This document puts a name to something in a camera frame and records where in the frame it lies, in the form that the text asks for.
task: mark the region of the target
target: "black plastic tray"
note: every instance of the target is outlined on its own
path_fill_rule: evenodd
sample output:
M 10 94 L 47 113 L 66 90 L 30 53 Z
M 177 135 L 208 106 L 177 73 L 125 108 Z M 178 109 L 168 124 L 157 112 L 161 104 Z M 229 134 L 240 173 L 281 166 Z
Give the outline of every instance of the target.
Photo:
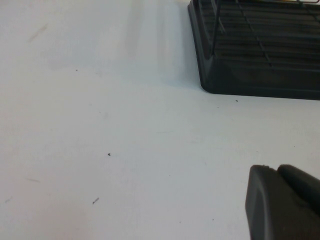
M 320 99 L 320 6 L 192 0 L 188 12 L 206 91 Z

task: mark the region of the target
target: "metal wire rack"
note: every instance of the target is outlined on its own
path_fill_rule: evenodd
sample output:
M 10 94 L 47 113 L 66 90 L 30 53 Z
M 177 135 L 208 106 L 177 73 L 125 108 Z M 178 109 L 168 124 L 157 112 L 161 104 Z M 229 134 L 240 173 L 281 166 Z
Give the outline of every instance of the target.
M 320 0 L 199 0 L 210 54 L 232 68 L 320 73 Z

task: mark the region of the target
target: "debris particle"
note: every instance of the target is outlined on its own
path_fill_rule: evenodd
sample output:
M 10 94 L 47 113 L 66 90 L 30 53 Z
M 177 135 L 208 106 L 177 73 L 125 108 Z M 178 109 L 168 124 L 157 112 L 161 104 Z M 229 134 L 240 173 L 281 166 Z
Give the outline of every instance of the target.
M 42 34 L 48 28 L 48 23 L 41 27 L 38 31 L 36 31 L 28 40 L 31 43 L 38 35 Z
M 95 204 L 98 200 L 99 200 L 99 198 L 97 198 L 96 200 L 94 200 L 92 204 Z
M 5 204 L 7 204 L 8 202 L 10 202 L 12 199 L 13 199 L 14 197 L 12 196 L 12 197 L 10 197 L 9 199 L 7 199 L 7 200 L 5 200 Z
M 35 183 L 41 183 L 39 180 L 37 180 L 37 179 L 32 179 L 32 178 L 25 178 L 25 180 L 28 180 L 28 181 L 30 181 L 30 182 L 35 182 Z

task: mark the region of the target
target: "white surface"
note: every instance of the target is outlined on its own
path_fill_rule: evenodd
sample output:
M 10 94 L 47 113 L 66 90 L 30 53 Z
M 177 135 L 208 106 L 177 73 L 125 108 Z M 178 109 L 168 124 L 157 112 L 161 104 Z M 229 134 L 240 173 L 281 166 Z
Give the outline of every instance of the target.
M 248 240 L 251 165 L 320 178 L 320 101 L 204 92 L 188 2 L 0 0 L 0 239 Z

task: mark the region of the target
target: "black plastic base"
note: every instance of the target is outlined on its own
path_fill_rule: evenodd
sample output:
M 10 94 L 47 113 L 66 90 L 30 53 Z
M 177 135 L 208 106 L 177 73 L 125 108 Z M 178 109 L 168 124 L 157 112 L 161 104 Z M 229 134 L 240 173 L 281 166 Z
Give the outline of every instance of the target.
M 319 240 L 320 181 L 290 165 L 250 169 L 245 209 L 252 240 Z
M 211 43 L 206 35 L 198 1 L 190 2 L 188 12 L 200 83 L 204 90 L 212 94 L 320 100 L 319 81 L 317 81 L 320 80 L 319 73 L 259 69 L 246 72 L 246 69 L 232 69 L 214 56 L 209 56 Z M 315 87 L 310 84 L 306 87 L 301 85 L 304 84 L 304 79 L 313 79 Z

